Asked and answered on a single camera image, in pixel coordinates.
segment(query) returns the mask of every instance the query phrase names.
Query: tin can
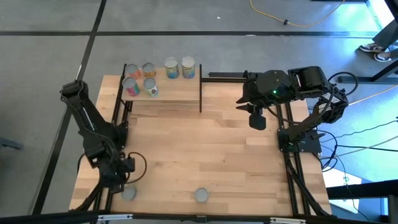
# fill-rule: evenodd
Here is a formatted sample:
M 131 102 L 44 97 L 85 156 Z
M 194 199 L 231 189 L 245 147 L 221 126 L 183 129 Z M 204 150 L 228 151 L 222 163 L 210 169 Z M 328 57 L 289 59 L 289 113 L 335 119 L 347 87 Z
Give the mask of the tin can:
M 191 57 L 184 57 L 182 59 L 182 76 L 184 78 L 195 77 L 195 60 Z
M 152 97 L 159 94 L 159 89 L 154 78 L 146 78 L 144 80 L 144 88 L 145 91 Z
M 129 92 L 130 96 L 137 96 L 139 94 L 139 87 L 136 79 L 133 77 L 127 77 L 122 82 L 123 88 Z
M 164 62 L 164 66 L 166 68 L 166 74 L 169 78 L 177 78 L 180 75 L 178 71 L 178 62 L 177 59 L 173 57 L 166 58 Z
M 125 72 L 127 77 L 133 77 L 135 79 L 138 79 L 141 76 L 141 73 L 139 72 L 138 66 L 134 64 L 129 64 L 126 66 L 126 72 Z
M 156 71 L 154 64 L 152 63 L 146 63 L 145 65 L 142 66 L 142 70 L 144 71 L 144 76 L 146 78 L 154 78 L 156 76 Z

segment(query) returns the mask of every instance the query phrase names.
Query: wooden shelf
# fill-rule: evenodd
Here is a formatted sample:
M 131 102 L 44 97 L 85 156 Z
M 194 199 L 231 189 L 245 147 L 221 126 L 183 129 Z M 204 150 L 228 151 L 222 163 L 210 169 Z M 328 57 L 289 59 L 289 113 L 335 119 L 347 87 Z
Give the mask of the wooden shelf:
M 164 68 L 156 68 L 156 85 L 159 88 L 159 95 L 149 96 L 144 89 L 143 73 L 137 80 L 140 88 L 138 96 L 130 96 L 126 90 L 123 90 L 122 100 L 124 101 L 199 101 L 199 68 L 195 69 L 195 77 L 191 79 L 184 78 L 180 69 L 180 76 L 176 79 L 168 78 Z

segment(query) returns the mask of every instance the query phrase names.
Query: cable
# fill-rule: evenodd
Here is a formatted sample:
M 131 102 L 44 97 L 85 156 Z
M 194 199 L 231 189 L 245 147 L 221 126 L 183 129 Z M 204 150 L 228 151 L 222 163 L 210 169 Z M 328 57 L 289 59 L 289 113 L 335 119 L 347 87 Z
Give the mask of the cable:
M 77 162 L 77 174 L 79 174 L 80 162 L 81 162 L 81 159 L 83 158 L 84 155 L 85 155 L 85 154 L 83 153 L 83 154 L 79 157 L 79 160 L 78 160 L 78 162 Z
M 291 120 L 285 119 L 285 118 L 283 118 L 283 117 L 277 115 L 277 114 L 276 114 L 275 112 L 273 112 L 268 106 L 267 106 L 266 108 L 267 108 L 267 110 L 268 110 L 272 115 L 274 115 L 275 117 L 281 119 L 282 121 L 288 122 L 288 123 L 290 123 L 290 124 L 300 124 L 300 123 L 301 123 L 301 122 L 297 122 L 297 121 L 291 121 Z
M 390 121 L 390 122 L 388 122 L 388 123 L 386 123 L 386 124 L 380 124 L 380 125 L 377 125 L 376 127 L 369 128 L 369 129 L 365 129 L 365 130 L 362 130 L 362 131 L 355 131 L 355 132 L 353 132 L 353 133 L 351 133 L 351 134 L 343 134 L 343 135 L 341 135 L 341 136 L 337 136 L 336 138 L 341 138 L 341 137 L 344 137 L 344 136 L 351 136 L 351 135 L 353 135 L 353 134 L 359 134 L 359 133 L 362 133 L 362 132 L 365 132 L 365 131 L 370 131 L 370 130 L 373 130 L 373 129 L 376 129 L 376 128 L 379 128 L 379 127 L 381 127 L 381 126 L 385 126 L 385 125 L 387 125 L 387 124 L 391 124 L 391 123 L 394 123 L 394 122 L 398 122 L 398 120 Z M 332 140 L 332 139 L 333 139 L 333 138 L 328 139 L 328 140 L 326 140 L 326 141 L 322 141 L 322 143 L 327 142 L 327 141 L 330 141 L 330 140 Z
M 350 147 L 350 148 L 364 148 L 366 146 L 342 146 L 338 145 L 339 147 Z M 375 148 L 375 147 L 366 147 L 367 149 L 375 149 L 375 150 L 380 150 L 380 151 L 387 151 L 387 152 L 398 152 L 398 150 L 393 150 L 393 149 L 382 149 L 382 148 Z
M 325 147 L 325 148 L 327 148 L 327 149 L 329 149 L 330 151 L 333 152 L 333 150 L 331 150 L 329 147 L 326 147 L 326 146 L 323 146 L 323 147 Z M 344 170 L 344 181 L 345 181 L 345 183 L 346 183 L 347 190 L 349 191 L 349 194 L 351 195 L 351 199 L 352 199 L 352 201 L 353 201 L 353 207 L 355 208 L 355 210 L 358 211 L 358 213 L 360 213 L 363 217 L 365 217 L 365 218 L 370 222 L 370 220 L 368 219 L 368 217 L 367 217 L 365 214 L 363 214 L 362 212 L 360 212 L 360 211 L 355 207 L 355 204 L 354 204 L 354 195 L 353 195 L 353 193 L 351 192 L 351 190 L 349 189 L 348 183 L 347 183 L 347 172 L 346 172 L 346 167 L 344 166 L 343 161 L 341 161 L 340 156 L 338 156 L 338 155 L 336 154 L 337 159 L 341 162 L 341 165 L 343 166 L 343 170 Z
M 318 115 L 319 118 L 321 118 L 322 115 L 326 113 L 326 110 L 327 110 L 328 107 L 331 105 L 331 101 L 332 101 L 332 99 L 333 99 L 334 96 L 335 96 L 335 89 L 332 88 L 332 89 L 331 89 L 331 93 L 330 93 L 330 97 L 329 97 L 329 100 L 328 100 L 328 103 L 326 104 L 326 106 L 324 107 L 324 109 L 322 110 L 322 112 L 319 113 L 319 115 Z
M 352 74 L 351 72 L 338 72 L 338 73 L 332 75 L 332 76 L 328 79 L 328 82 L 330 82 L 330 80 L 331 80 L 332 78 L 334 78 L 335 76 L 341 75 L 341 74 L 351 75 L 351 76 L 354 78 L 354 80 L 355 80 L 355 86 L 354 86 L 354 88 L 353 88 L 349 93 L 346 93 L 346 96 L 348 96 L 348 95 L 352 94 L 353 92 L 355 92 L 355 90 L 358 88 L 358 85 L 359 85 L 358 77 L 357 77 L 356 75 Z
M 264 16 L 268 16 L 268 17 L 271 17 L 271 18 L 276 19 L 276 20 L 278 20 L 278 21 L 281 21 L 281 22 L 283 22 L 285 25 L 290 24 L 290 25 L 292 25 L 292 26 L 297 26 L 297 27 L 310 27 L 310 26 L 314 26 L 314 25 L 316 25 L 316 24 L 318 24 L 318 23 L 324 21 L 327 17 L 329 17 L 332 13 L 334 13 L 345 1 L 346 1 L 346 0 L 342 0 L 342 2 L 341 2 L 334 10 L 332 10 L 331 12 L 329 12 L 329 14 L 327 14 L 327 15 L 326 15 L 325 17 L 323 17 L 322 19 L 320 19 L 320 20 L 318 20 L 318 21 L 316 21 L 316 22 L 313 22 L 313 23 L 311 23 L 311 24 L 306 24 L 306 25 L 294 24 L 293 22 L 289 22 L 287 19 L 286 19 L 286 20 L 283 20 L 283 19 L 280 19 L 280 18 L 278 18 L 278 17 L 276 17 L 276 16 L 272 16 L 272 15 L 267 14 L 267 13 L 265 13 L 265 12 L 261 12 L 260 10 L 256 9 L 256 8 L 253 6 L 252 0 L 250 0 L 250 6 L 251 6 L 251 8 L 252 8 L 253 10 L 255 10 L 256 12 L 258 12 L 258 13 L 264 15 Z
M 321 161 L 322 159 L 329 159 L 329 158 L 334 159 L 334 160 L 335 160 L 335 163 L 334 163 L 329 169 L 327 169 L 327 170 L 322 170 L 322 172 L 328 172 L 329 170 L 334 169 L 335 166 L 337 165 L 337 159 L 336 159 L 335 157 L 325 157 L 325 158 L 321 158 L 320 161 Z
M 340 156 L 345 156 L 345 155 L 348 155 L 348 154 L 351 154 L 351 153 L 354 153 L 354 152 L 359 152 L 359 151 L 362 151 L 362 150 L 365 150 L 365 149 L 370 149 L 370 148 L 372 148 L 372 147 L 374 147 L 374 146 L 379 146 L 379 145 L 381 145 L 381 144 L 384 144 L 384 143 L 387 143 L 387 142 L 389 142 L 389 141 L 392 141 L 392 140 L 394 140 L 394 139 L 396 139 L 396 138 L 398 138 L 398 136 L 395 136 L 395 137 L 393 137 L 393 138 L 390 138 L 390 139 L 388 139 L 388 140 L 385 140 L 384 142 L 377 143 L 377 144 L 375 144 L 375 145 L 373 145 L 373 146 L 368 146 L 368 147 L 364 147 L 364 148 L 362 148 L 362 149 L 358 149 L 358 150 L 355 150 L 355 151 L 352 151 L 352 152 L 347 152 L 347 153 L 341 154 Z
M 395 88 L 395 87 L 397 87 L 397 86 L 398 86 L 398 85 L 393 85 L 392 87 L 390 87 L 390 88 L 388 88 L 388 89 L 386 89 L 386 90 L 380 91 L 380 92 L 375 93 L 375 94 L 373 94 L 373 95 L 367 96 L 367 97 L 362 98 L 362 99 L 357 100 L 357 101 L 354 101 L 354 102 L 350 103 L 349 106 L 354 105 L 354 104 L 359 103 L 359 102 L 362 102 L 362 101 L 367 100 L 367 99 L 369 99 L 369 98 L 372 98 L 372 97 L 374 97 L 374 96 L 377 96 L 377 95 L 379 95 L 379 94 L 381 94 L 381 93 L 385 93 L 385 92 L 387 92 L 387 91 L 389 91 L 389 90 L 391 90 L 391 89 L 393 89 L 393 88 Z
M 144 172 L 141 174 L 140 177 L 138 177 L 138 178 L 135 179 L 135 180 L 126 182 L 126 184 L 132 184 L 132 183 L 137 182 L 138 180 L 141 180 L 141 179 L 145 176 L 145 174 L 146 174 L 146 172 L 147 172 L 147 160 L 145 159 L 145 157 L 144 157 L 141 153 L 138 153 L 138 152 L 130 152 L 129 155 L 128 155 L 129 157 L 130 157 L 130 154 L 137 154 L 138 156 L 141 156 L 141 157 L 144 159 L 145 169 L 144 169 Z
M 333 137 L 333 139 L 335 140 L 335 150 L 333 150 L 333 152 L 332 152 L 332 154 L 331 154 L 329 160 L 322 166 L 322 169 L 324 169 L 324 168 L 326 168 L 326 167 L 330 164 L 332 158 L 336 155 L 338 143 L 337 143 L 337 139 L 336 139 L 336 137 L 335 137 L 334 134 L 332 134 L 332 133 L 330 133 L 330 132 L 328 132 L 328 131 L 323 131 L 323 130 L 319 130 L 319 129 L 318 129 L 317 131 L 321 131 L 321 132 L 323 132 L 323 133 L 330 134 L 330 135 Z
M 326 113 L 326 109 L 331 105 L 331 101 L 332 101 L 332 99 L 333 99 L 334 96 L 335 96 L 335 89 L 332 88 L 332 89 L 331 89 L 331 93 L 330 93 L 330 97 L 329 97 L 329 100 L 328 100 L 328 103 L 327 103 L 326 106 L 323 108 L 323 110 L 319 113 L 319 115 L 318 115 L 319 118 L 321 118 L 322 115 Z M 297 121 L 291 121 L 291 120 L 285 119 L 285 118 L 283 118 L 283 117 L 277 115 L 275 112 L 273 112 L 273 111 L 269 108 L 269 106 L 266 106 L 266 108 L 267 108 L 267 110 L 268 110 L 272 115 L 274 115 L 275 117 L 281 119 L 282 121 L 288 122 L 288 123 L 290 123 L 290 124 L 300 124 L 300 123 L 301 123 L 301 122 L 297 122 Z

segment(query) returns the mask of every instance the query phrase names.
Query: black wire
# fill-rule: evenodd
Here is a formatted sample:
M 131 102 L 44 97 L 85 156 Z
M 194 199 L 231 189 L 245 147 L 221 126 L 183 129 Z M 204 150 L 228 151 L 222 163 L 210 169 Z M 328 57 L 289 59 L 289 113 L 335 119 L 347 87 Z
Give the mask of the black wire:
M 138 156 L 141 156 L 141 157 L 144 159 L 145 169 L 144 169 L 144 172 L 141 174 L 140 177 L 138 177 L 138 178 L 135 179 L 135 180 L 126 182 L 126 184 L 132 184 L 132 183 L 137 182 L 138 180 L 141 180 L 141 179 L 145 176 L 145 174 L 146 174 L 146 172 L 147 172 L 147 160 L 145 159 L 145 157 L 144 157 L 141 153 L 138 153 L 138 152 L 130 152 L 129 155 L 128 155 L 128 157 L 130 157 L 130 154 L 137 154 Z
M 285 118 L 283 118 L 283 117 L 277 115 L 277 114 L 276 114 L 275 112 L 273 112 L 268 106 L 266 106 L 266 108 L 267 108 L 267 110 L 268 110 L 272 115 L 274 115 L 275 117 L 281 119 L 282 121 L 288 122 L 288 123 L 290 123 L 290 124 L 300 124 L 300 123 L 301 123 L 301 122 L 297 122 L 297 121 L 291 121 L 291 120 L 285 119 Z
M 335 163 L 334 163 L 331 167 L 329 167 L 329 169 L 327 169 L 327 170 L 322 170 L 322 172 L 328 172 L 329 170 L 334 169 L 335 166 L 337 165 L 338 160 L 337 160 L 335 157 L 321 158 L 321 159 L 320 159 L 321 164 L 322 164 L 322 159 L 329 159 L 329 158 L 334 159 L 334 160 L 335 160 Z
M 343 134 L 343 135 L 341 135 L 341 136 L 337 136 L 336 138 L 341 138 L 341 137 L 344 137 L 344 136 L 351 136 L 351 135 L 353 135 L 353 134 L 359 134 L 359 133 L 362 133 L 362 132 L 365 132 L 365 131 L 370 131 L 370 130 L 373 130 L 373 129 L 376 129 L 376 128 L 379 128 L 379 127 L 381 127 L 381 126 L 385 126 L 385 125 L 388 125 L 388 124 L 391 124 L 391 123 L 394 123 L 394 122 L 398 122 L 398 120 L 390 121 L 390 122 L 388 122 L 388 123 L 386 123 L 386 124 L 380 124 L 380 125 L 377 125 L 376 127 L 369 128 L 369 129 L 365 129 L 365 130 L 362 130 L 362 131 L 355 131 L 355 132 L 353 132 L 353 133 L 351 133 L 351 134 Z M 330 140 L 332 140 L 332 139 L 333 139 L 333 138 L 328 139 L 328 140 L 326 140 L 326 141 L 322 141 L 322 143 L 327 142 L 327 141 L 330 141 Z
M 319 130 L 319 129 L 318 129 L 317 131 L 321 131 L 321 132 L 323 132 L 323 133 L 330 134 L 330 135 L 333 137 L 333 139 L 335 140 L 335 143 L 336 143 L 336 144 L 335 144 L 335 150 L 333 150 L 331 156 L 329 157 L 329 160 L 328 160 L 328 161 L 323 165 L 323 167 L 322 167 L 322 169 L 324 169 L 324 168 L 326 168 L 326 167 L 330 164 L 332 158 L 335 156 L 336 151 L 337 151 L 337 145 L 338 145 L 338 143 L 337 143 L 337 139 L 336 139 L 336 137 L 335 137 L 334 134 L 332 134 L 332 133 L 330 133 L 330 132 L 328 132 L 328 131 L 323 131 L 323 130 Z
M 78 160 L 78 162 L 77 162 L 77 174 L 79 174 L 81 159 L 83 158 L 84 155 L 85 155 L 85 154 L 83 153 L 83 154 L 79 157 L 79 160 Z
M 326 104 L 326 106 L 323 108 L 322 112 L 318 114 L 318 117 L 321 118 L 322 115 L 324 115 L 326 113 L 326 110 L 328 109 L 328 107 L 331 105 L 331 101 L 333 99 L 333 97 L 335 96 L 335 89 L 332 87 L 331 89 L 331 93 L 330 93 L 330 97 L 328 100 L 328 103 Z
M 338 73 L 332 75 L 332 76 L 328 79 L 328 81 L 330 82 L 330 80 L 331 80 L 333 77 L 335 77 L 335 76 L 337 76 L 337 75 L 341 75 L 341 74 L 351 75 L 351 76 L 354 78 L 354 80 L 355 80 L 355 86 L 354 86 L 353 90 L 351 90 L 349 93 L 346 93 L 346 96 L 348 96 L 348 95 L 352 94 L 353 92 L 355 92 L 355 90 L 358 88 L 358 85 L 359 85 L 358 77 L 357 77 L 356 75 L 352 74 L 351 72 L 338 72 Z
M 327 149 L 329 149 L 330 151 L 333 152 L 333 150 L 331 150 L 329 147 L 326 147 L 326 146 L 323 146 L 323 147 L 325 147 L 325 148 L 327 148 Z M 346 182 L 347 190 L 349 191 L 349 194 L 351 195 L 351 199 L 352 199 L 352 201 L 353 201 L 353 207 L 355 208 L 355 210 L 357 210 L 361 215 L 363 215 L 363 217 L 365 217 L 365 218 L 370 222 L 370 220 L 367 218 L 367 216 L 366 216 L 365 214 L 363 214 L 362 212 L 360 212 L 360 211 L 355 207 L 354 199 L 353 199 L 353 198 L 354 198 L 354 195 L 353 195 L 353 193 L 351 192 L 351 190 L 349 189 L 348 183 L 347 183 L 347 172 L 346 172 L 346 167 L 344 166 L 343 161 L 341 161 L 340 157 L 337 156 L 337 159 L 341 162 L 341 165 L 343 166 L 344 181 Z
M 376 147 L 366 147 L 366 146 L 342 146 L 338 145 L 339 147 L 349 147 L 349 148 L 366 148 L 366 149 L 374 149 L 374 150 L 381 150 L 381 151 L 387 151 L 387 152 L 398 152 L 398 150 L 393 150 L 393 149 L 383 149 L 383 148 L 376 148 Z

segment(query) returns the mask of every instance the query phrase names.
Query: wooden table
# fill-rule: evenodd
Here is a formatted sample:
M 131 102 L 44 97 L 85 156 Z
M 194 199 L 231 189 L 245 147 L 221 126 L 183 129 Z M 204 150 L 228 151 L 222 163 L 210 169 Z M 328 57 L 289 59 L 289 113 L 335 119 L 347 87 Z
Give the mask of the wooden table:
M 104 76 L 96 102 L 108 121 L 119 78 Z M 249 114 L 235 109 L 235 102 L 242 94 L 239 83 L 203 83 L 202 94 L 202 113 L 196 102 L 134 101 L 124 151 L 143 154 L 148 160 L 148 170 L 134 184 L 136 198 L 125 202 L 121 194 L 116 194 L 111 211 L 291 215 L 285 165 L 277 142 L 277 118 L 265 110 L 267 129 L 250 128 Z M 295 101 L 291 106 L 294 120 L 308 116 L 305 101 Z M 323 209 L 331 212 L 318 160 L 311 154 L 301 155 L 306 186 Z M 136 166 L 131 179 L 142 174 L 144 164 L 139 157 Z M 98 170 L 83 159 L 70 208 L 79 206 L 97 181 Z M 196 203 L 193 193 L 199 187 L 209 191 L 207 203 Z M 303 213 L 297 186 L 296 194 L 299 212 Z M 104 208 L 105 198 L 106 191 L 100 208 Z

